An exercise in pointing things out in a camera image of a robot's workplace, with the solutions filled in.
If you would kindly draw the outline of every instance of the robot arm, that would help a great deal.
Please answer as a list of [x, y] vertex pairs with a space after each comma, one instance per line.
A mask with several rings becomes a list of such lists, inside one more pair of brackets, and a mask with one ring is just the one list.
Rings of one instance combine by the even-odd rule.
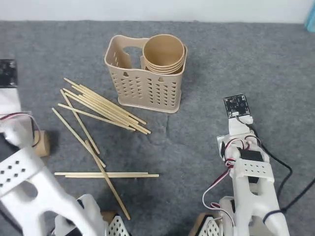
[[274, 188], [274, 176], [268, 154], [260, 140], [246, 124], [252, 123], [244, 94], [224, 99], [229, 116], [229, 134], [218, 137], [223, 161], [233, 159], [230, 169], [234, 197], [224, 197], [220, 207], [234, 219], [221, 213], [225, 236], [289, 236], [284, 215], [264, 216], [279, 209]]

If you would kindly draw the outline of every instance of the bundle of chopsticks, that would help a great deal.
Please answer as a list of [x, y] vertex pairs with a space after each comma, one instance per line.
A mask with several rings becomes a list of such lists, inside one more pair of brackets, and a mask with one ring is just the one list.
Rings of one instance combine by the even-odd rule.
[[95, 111], [96, 113], [100, 114], [106, 119], [75, 109], [71, 106], [66, 106], [64, 104], [59, 103], [58, 106], [75, 111], [77, 113], [81, 113], [86, 116], [93, 117], [95, 119], [99, 119], [101, 121], [104, 121], [110, 124], [120, 126], [128, 130], [132, 130], [132, 131], [138, 130], [144, 134], [151, 134], [150, 130], [139, 125], [139, 122], [142, 124], [147, 124], [142, 119], [134, 116], [133, 114], [117, 106], [116, 104], [112, 103], [111, 101], [107, 100], [106, 98], [102, 97], [101, 95], [97, 94], [91, 89], [85, 87], [84, 85], [78, 85], [67, 78], [64, 78], [64, 80], [69, 82], [72, 88], [74, 88], [75, 90], [81, 93], [77, 95], [64, 88], [63, 89], [65, 92], [64, 94], [67, 97], [70, 97], [73, 100], [83, 104], [84, 106], [90, 108], [91, 110]]
[[[86, 129], [84, 123], [79, 117], [78, 113], [93, 117], [95, 119], [107, 122], [109, 124], [117, 125], [119, 127], [131, 130], [131, 131], [140, 131], [144, 134], [151, 134], [150, 130], [142, 127], [139, 123], [146, 124], [145, 121], [134, 116], [133, 114], [127, 112], [91, 89], [85, 87], [84, 85], [78, 85], [75, 82], [64, 78], [65, 81], [69, 82], [76, 91], [81, 94], [77, 95], [65, 88], [61, 89], [60, 92], [63, 95], [67, 105], [58, 104], [58, 106], [72, 110], [74, 116], [82, 127], [84, 133], [86, 134], [88, 140], [83, 140], [75, 130], [69, 125], [69, 123], [56, 111], [55, 108], [52, 108], [56, 116], [62, 121], [62, 123], [68, 128], [68, 130], [73, 134], [73, 136], [82, 144], [82, 146], [92, 155], [94, 158], [100, 172], [56, 172], [57, 176], [65, 176], [67, 178], [104, 178], [112, 190], [115, 198], [117, 199], [119, 205], [121, 206], [123, 212], [125, 213], [128, 220], [130, 220], [130, 215], [120, 199], [117, 191], [115, 190], [110, 178], [145, 178], [145, 177], [159, 177], [159, 174], [149, 174], [148, 172], [106, 172], [105, 163], [98, 157], [100, 151], [94, 142], [93, 138]], [[88, 112], [76, 109], [72, 106], [69, 98], [85, 105], [94, 112], [100, 114], [103, 117], [99, 117]]]

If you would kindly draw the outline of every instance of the cup rim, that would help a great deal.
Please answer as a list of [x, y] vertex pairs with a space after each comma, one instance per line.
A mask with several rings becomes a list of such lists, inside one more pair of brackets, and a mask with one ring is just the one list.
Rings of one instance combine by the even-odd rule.
[[[181, 46], [182, 46], [182, 49], [183, 49], [183, 53], [182, 53], [182, 55], [181, 55], [181, 57], [180, 57], [180, 59], [179, 59], [178, 61], [176, 61], [176, 62], [174, 62], [174, 63], [172, 63], [172, 64], [170, 64], [170, 65], [155, 65], [155, 64], [151, 63], [151, 62], [146, 58], [146, 56], [145, 56], [145, 54], [144, 54], [144, 50], [145, 50], [145, 48], [146, 48], [148, 42], [149, 42], [151, 39], [153, 39], [153, 38], [155, 38], [155, 37], [159, 37], [159, 36], [170, 36], [170, 37], [173, 37], [173, 38], [177, 39], [177, 40], [181, 43]], [[144, 44], [144, 46], [143, 46], [143, 48], [142, 48], [142, 55], [143, 55], [143, 58], [144, 58], [146, 64], [154, 65], [154, 67], [156, 67], [156, 68], [161, 68], [161, 69], [164, 68], [164, 69], [167, 69], [167, 68], [176, 66], [178, 63], [180, 63], [181, 61], [184, 60], [185, 47], [184, 47], [184, 44], [182, 43], [182, 41], [181, 41], [178, 37], [176, 37], [176, 36], [174, 36], [174, 35], [171, 35], [171, 34], [157, 34], [157, 35], [154, 35], [154, 36], [152, 36], [151, 38], [149, 38], [148, 41]]]

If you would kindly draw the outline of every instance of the basket handle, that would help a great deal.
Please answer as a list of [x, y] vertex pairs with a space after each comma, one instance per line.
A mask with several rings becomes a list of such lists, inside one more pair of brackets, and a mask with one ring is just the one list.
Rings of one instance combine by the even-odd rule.
[[116, 41], [122, 49], [125, 47], [137, 47], [142, 49], [149, 39], [130, 38], [123, 35], [116, 35], [114, 36], [113, 40]]

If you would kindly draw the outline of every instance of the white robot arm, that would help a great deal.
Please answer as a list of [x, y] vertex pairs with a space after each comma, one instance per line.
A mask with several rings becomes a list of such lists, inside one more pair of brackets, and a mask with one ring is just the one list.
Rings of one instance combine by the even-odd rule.
[[220, 202], [225, 236], [289, 236], [282, 213], [279, 210], [274, 188], [274, 176], [268, 154], [261, 142], [250, 130], [250, 116], [244, 94], [225, 98], [229, 117], [229, 134], [217, 137], [222, 160], [232, 177], [234, 197], [223, 197]]
[[[46, 211], [58, 214], [56, 236], [70, 235], [75, 230], [80, 233], [76, 235], [108, 235], [108, 224], [103, 221], [93, 197], [83, 195], [79, 199], [80, 205], [63, 190], [35, 154], [32, 116], [21, 112], [15, 61], [0, 62], [0, 133], [19, 149], [0, 162], [0, 201], [18, 222], [25, 236], [47, 235], [43, 217]], [[36, 197], [26, 194], [22, 187], [24, 181], [36, 188]]]

